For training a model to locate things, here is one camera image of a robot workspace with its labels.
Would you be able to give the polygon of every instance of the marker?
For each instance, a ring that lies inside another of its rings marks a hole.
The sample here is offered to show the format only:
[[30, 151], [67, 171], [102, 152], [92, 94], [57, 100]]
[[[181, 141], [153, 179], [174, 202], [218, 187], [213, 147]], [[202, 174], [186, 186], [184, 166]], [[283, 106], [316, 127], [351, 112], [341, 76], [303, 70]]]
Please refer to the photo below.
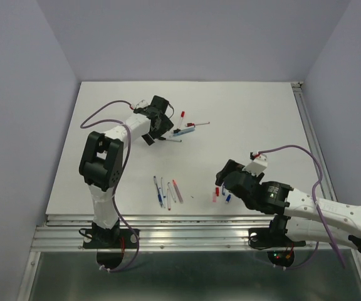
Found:
[[161, 206], [161, 208], [162, 208], [162, 198], [161, 198], [161, 194], [160, 194], [160, 189], [158, 189], [158, 184], [157, 184], [157, 178], [156, 178], [156, 176], [154, 176], [154, 184], [155, 184], [155, 188], [157, 188], [158, 202], [160, 203], [160, 206]]
[[205, 124], [210, 124], [210, 121], [208, 122], [202, 122], [202, 123], [199, 123], [199, 124], [193, 124], [193, 123], [188, 123], [188, 124], [185, 124], [186, 127], [197, 127], [198, 125], [205, 125]]
[[182, 111], [181, 115], [180, 115], [180, 119], [179, 119], [179, 123], [178, 123], [178, 127], [177, 129], [179, 129], [182, 125], [182, 121], [183, 121], [183, 117], [185, 117], [185, 111]]
[[174, 202], [176, 203], [174, 188], [170, 185], [170, 182], [168, 182], [167, 185], [168, 185], [168, 189], [169, 189], [170, 196], [172, 196], [172, 199], [173, 199]]
[[168, 211], [170, 211], [170, 197], [167, 198], [168, 202]]
[[177, 137], [180, 135], [184, 135], [190, 132], [193, 132], [196, 128], [195, 127], [189, 127], [187, 129], [184, 130], [178, 130], [177, 132], [174, 131], [174, 133], [170, 136], [170, 137]]
[[178, 200], [181, 204], [183, 204], [183, 199], [182, 199], [182, 196], [181, 196], [181, 192], [179, 191], [179, 188], [178, 188], [178, 185], [176, 184], [175, 180], [172, 180], [172, 183], [174, 185], [174, 188], [175, 188], [175, 192], [176, 192], [176, 195], [178, 196]]

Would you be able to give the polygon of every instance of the pen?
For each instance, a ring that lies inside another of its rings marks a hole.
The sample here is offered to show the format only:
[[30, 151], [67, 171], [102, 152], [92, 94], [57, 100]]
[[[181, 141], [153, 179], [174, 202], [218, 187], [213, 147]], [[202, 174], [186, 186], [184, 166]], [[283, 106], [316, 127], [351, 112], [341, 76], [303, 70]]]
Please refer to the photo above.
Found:
[[179, 191], [178, 185], [176, 184], [175, 180], [172, 180], [172, 183], [174, 185], [175, 192], [176, 192], [176, 195], [178, 196], [179, 202], [181, 204], [183, 204], [183, 199], [182, 199], [182, 196], [181, 196], [181, 192]]
[[162, 191], [162, 196], [164, 197], [164, 199], [166, 198], [166, 195], [164, 194], [164, 185], [162, 185], [162, 177], [161, 177], [161, 191]]
[[156, 176], [154, 176], [154, 184], [155, 184], [155, 188], [157, 188], [158, 202], [160, 203], [160, 206], [162, 207], [162, 198], [161, 198], [161, 194], [160, 194], [160, 189], [158, 189]]
[[188, 127], [187, 129], [184, 129], [184, 130], [178, 130], [177, 132], [174, 131], [174, 133], [169, 137], [177, 137], [180, 135], [184, 135], [184, 134], [193, 132], [195, 129], [196, 129], [195, 127]]
[[[160, 195], [163, 195], [161, 187], [159, 188], [159, 191], [160, 191]], [[161, 201], [162, 201], [162, 207], [165, 208], [165, 197], [164, 197], [164, 200], [161, 199]]]
[[167, 202], [168, 202], [168, 210], [170, 210], [170, 197], [169, 196], [167, 198]]
[[205, 125], [205, 124], [210, 124], [210, 121], [208, 122], [202, 122], [200, 124], [193, 124], [191, 122], [189, 122], [188, 124], [185, 124], [186, 127], [193, 127], [193, 126], [198, 126], [198, 125]]
[[168, 188], [169, 188], [170, 196], [172, 196], [172, 199], [174, 200], [174, 203], [176, 203], [175, 192], [174, 192], [172, 186], [170, 185], [170, 182], [168, 182], [167, 185], [168, 185]]
[[171, 138], [164, 138], [164, 137], [159, 137], [158, 140], [160, 141], [171, 141], [171, 142], [182, 142], [182, 140], [178, 140], [178, 139], [171, 139]]

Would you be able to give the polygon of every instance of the purple cable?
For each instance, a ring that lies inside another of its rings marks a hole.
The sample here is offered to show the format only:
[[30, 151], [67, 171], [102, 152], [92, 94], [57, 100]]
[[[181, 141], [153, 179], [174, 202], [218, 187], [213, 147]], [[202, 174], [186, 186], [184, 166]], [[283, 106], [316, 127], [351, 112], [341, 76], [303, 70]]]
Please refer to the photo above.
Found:
[[97, 122], [94, 122], [92, 124], [89, 125], [85, 125], [86, 122], [88, 122], [90, 119], [92, 119], [94, 116], [96, 116], [98, 113], [100, 113], [103, 109], [105, 109], [107, 106], [112, 105], [114, 103], [126, 103], [127, 105], [129, 105], [130, 109], [132, 109], [132, 104], [130, 102], [127, 102], [126, 100], [114, 100], [113, 102], [108, 102], [106, 105], [103, 105], [101, 108], [99, 108], [97, 111], [95, 111], [94, 113], [92, 113], [89, 117], [86, 118], [85, 121], [83, 121], [80, 125], [81, 129], [88, 129], [89, 127], [93, 127], [97, 124], [101, 124], [103, 122], [115, 122], [116, 124], [123, 124], [122, 121], [119, 120], [114, 120], [114, 119], [104, 119], [104, 120], [100, 120]]
[[[121, 173], [121, 176], [122, 177], [122, 174], [123, 174], [123, 171], [125, 170], [125, 167], [127, 165], [127, 162], [128, 162], [128, 159], [129, 159], [129, 155], [130, 155], [130, 146], [132, 144], [132, 136], [131, 136], [131, 133], [130, 133], [130, 129], [129, 127], [124, 124], [122, 121], [120, 120], [115, 120], [115, 119], [103, 119], [103, 120], [99, 120], [97, 122], [94, 122], [90, 125], [85, 125], [86, 122], [88, 122], [91, 118], [93, 118], [94, 116], [96, 116], [96, 114], [98, 114], [99, 112], [101, 112], [103, 109], [105, 109], [107, 106], [113, 104], [113, 103], [118, 103], [118, 102], [123, 102], [123, 103], [127, 103], [129, 104], [129, 107], [131, 106], [131, 104], [129, 102], [126, 102], [124, 100], [116, 100], [116, 101], [113, 101], [113, 102], [110, 102], [104, 106], [102, 106], [101, 108], [99, 108], [96, 112], [94, 112], [93, 114], [91, 114], [84, 122], [82, 122], [82, 124], [80, 125], [80, 128], [81, 129], [88, 129], [89, 127], [93, 127], [94, 125], [97, 125], [97, 124], [102, 124], [103, 122], [114, 122], [116, 124], [120, 124], [121, 126], [123, 126], [128, 134], [128, 150], [127, 150], [127, 153], [126, 153], [126, 158], [125, 158], [125, 162], [123, 163], [123, 167], [122, 167], [122, 173]], [[115, 209], [115, 211], [117, 212], [118, 214], [118, 217], [122, 220], [122, 222], [126, 225], [126, 227], [128, 227], [128, 229], [132, 232], [132, 234], [135, 236], [136, 238], [136, 252], [135, 254], [133, 255], [132, 259], [122, 268], [119, 268], [119, 269], [115, 269], [115, 270], [109, 270], [107, 268], [105, 268], [104, 266], [100, 266], [101, 269], [109, 272], [109, 273], [117, 273], [117, 272], [122, 272], [124, 271], [125, 269], [127, 269], [136, 259], [138, 253], [139, 253], [139, 249], [140, 249], [140, 240], [139, 240], [139, 236], [137, 235], [136, 231], [128, 224], [128, 222], [125, 220], [125, 218], [122, 216], [122, 214], [120, 214], [119, 210], [118, 210], [118, 207], [117, 207], [117, 204], [115, 202], [115, 192], [117, 191], [117, 187], [118, 186], [115, 186], [114, 189], [113, 189], [113, 193], [112, 193], [112, 204], [113, 204], [113, 208]]]
[[319, 242], [316, 243], [316, 247], [314, 248], [313, 253], [310, 255], [310, 257], [305, 262], [303, 262], [303, 263], [301, 263], [301, 264], [299, 264], [299, 265], [297, 265], [295, 267], [289, 267], [289, 268], [286, 268], [286, 269], [289, 270], [289, 271], [290, 270], [296, 270], [298, 268], [303, 268], [305, 265], [309, 264], [313, 260], [314, 256], [316, 255], [319, 244], [320, 244]]
[[[321, 181], [323, 179], [323, 171], [321, 169], [320, 163], [318, 162], [316, 157], [311, 152], [309, 152], [308, 150], [302, 148], [301, 146], [290, 144], [290, 145], [284, 145], [284, 146], [281, 146], [281, 147], [277, 147], [276, 149], [261, 150], [261, 151], [258, 152], [258, 154], [267, 154], [269, 152], [277, 152], [277, 151], [280, 151], [282, 149], [287, 149], [287, 148], [295, 148], [295, 149], [299, 149], [299, 150], [305, 152], [306, 154], [308, 154], [313, 159], [313, 162], [317, 166], [317, 169], [318, 169], [318, 181], [316, 183], [314, 183], [314, 185], [313, 185], [313, 187], [311, 189], [311, 195], [313, 196], [313, 202], [316, 204], [317, 203], [316, 188], [321, 183]], [[330, 228], [328, 227], [327, 221], [325, 220], [324, 215], [323, 215], [323, 213], [322, 213], [319, 206], [317, 206], [317, 212], [318, 212], [318, 215], [320, 217], [321, 222], [324, 225], [325, 231], [327, 232], [328, 237], [330, 238], [331, 247], [333, 248], [334, 252], [337, 254], [337, 257], [338, 257], [340, 263], [342, 264], [342, 267], [345, 268], [346, 267], [345, 260], [344, 260], [342, 254], [341, 254], [341, 252], [340, 252], [340, 250], [338, 248], [337, 242], [335, 241], [335, 239], [334, 239], [334, 237], [332, 235], [332, 232], [331, 232]]]

